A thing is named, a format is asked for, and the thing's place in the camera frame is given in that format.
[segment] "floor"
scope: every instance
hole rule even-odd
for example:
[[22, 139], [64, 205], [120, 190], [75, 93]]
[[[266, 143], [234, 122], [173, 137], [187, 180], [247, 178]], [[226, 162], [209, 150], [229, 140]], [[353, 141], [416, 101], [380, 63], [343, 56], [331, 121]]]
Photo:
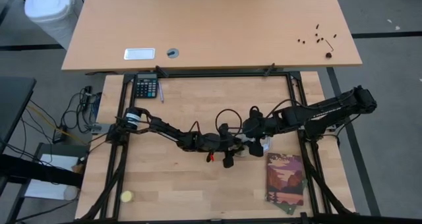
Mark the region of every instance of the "floor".
[[[338, 0], [352, 33], [418, 31], [422, 29], [422, 0]], [[0, 0], [0, 10], [7, 0]], [[15, 0], [0, 25], [0, 46], [55, 43], [24, 15], [23, 2]], [[82, 6], [76, 0], [76, 11]], [[381, 214], [391, 217], [422, 218], [422, 39], [381, 38], [355, 41], [363, 60], [358, 68], [336, 68], [342, 90], [363, 85], [378, 101], [371, 115], [353, 122]], [[58, 118], [69, 98], [82, 87], [102, 89], [104, 75], [85, 76], [81, 72], [60, 70], [66, 52], [63, 49], [38, 51], [0, 51], [0, 75], [32, 76], [38, 81], [32, 99]], [[326, 97], [333, 96], [326, 69], [317, 69]], [[45, 126], [47, 133], [52, 130]], [[33, 153], [45, 138], [27, 128], [26, 150]], [[89, 136], [79, 134], [83, 139]], [[10, 141], [22, 147], [23, 129], [19, 124]], [[353, 200], [359, 213], [369, 214], [345, 133], [340, 147]], [[3, 223], [16, 196], [17, 185], [8, 185], [0, 198], [0, 223]], [[20, 217], [44, 211], [62, 201], [27, 200]], [[62, 223], [72, 221], [76, 204], [39, 216], [27, 223]]]

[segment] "desk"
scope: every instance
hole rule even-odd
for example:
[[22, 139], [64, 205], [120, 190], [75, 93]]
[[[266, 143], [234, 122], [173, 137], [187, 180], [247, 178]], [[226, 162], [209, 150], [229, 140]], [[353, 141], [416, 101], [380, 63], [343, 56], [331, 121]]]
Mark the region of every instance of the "desk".
[[[331, 51], [327, 40], [334, 48], [331, 59], [325, 57]], [[154, 48], [155, 58], [126, 61], [126, 48]], [[175, 59], [167, 56], [171, 48], [180, 52]], [[85, 0], [62, 69], [257, 68], [272, 63], [361, 65], [337, 0]]]
[[[301, 77], [308, 103], [323, 100], [318, 74], [301, 72]], [[99, 123], [115, 122], [122, 80], [123, 76], [107, 76]], [[161, 103], [159, 98], [138, 99], [135, 105], [181, 130], [189, 130], [193, 121], [199, 121], [201, 131], [212, 132], [215, 116], [222, 109], [232, 108], [246, 119], [253, 105], [266, 113], [289, 98], [286, 78], [281, 76], [160, 80], [166, 102]], [[234, 114], [224, 113], [218, 122], [237, 126], [239, 121]], [[103, 138], [98, 139], [92, 147], [102, 141]], [[354, 210], [335, 139], [325, 137], [318, 144], [327, 185], [346, 208]], [[104, 187], [110, 147], [104, 144], [88, 158], [76, 218], [88, 211]], [[271, 151], [299, 155], [296, 132], [276, 135]], [[174, 142], [157, 134], [131, 135], [123, 190], [133, 191], [135, 200], [121, 204], [119, 220], [291, 217], [264, 200], [265, 156], [236, 157], [235, 165], [229, 169], [223, 168], [222, 154], [215, 158], [216, 162], [207, 163], [206, 154], [183, 152]], [[302, 211], [311, 214], [308, 190], [304, 194], [305, 205], [296, 210], [295, 216]]]

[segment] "book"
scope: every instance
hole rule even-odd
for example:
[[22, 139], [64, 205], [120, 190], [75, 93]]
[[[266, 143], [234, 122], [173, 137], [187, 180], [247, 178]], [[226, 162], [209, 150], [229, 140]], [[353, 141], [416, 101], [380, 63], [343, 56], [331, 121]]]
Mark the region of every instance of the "book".
[[303, 206], [303, 164], [300, 155], [268, 153], [267, 201]]

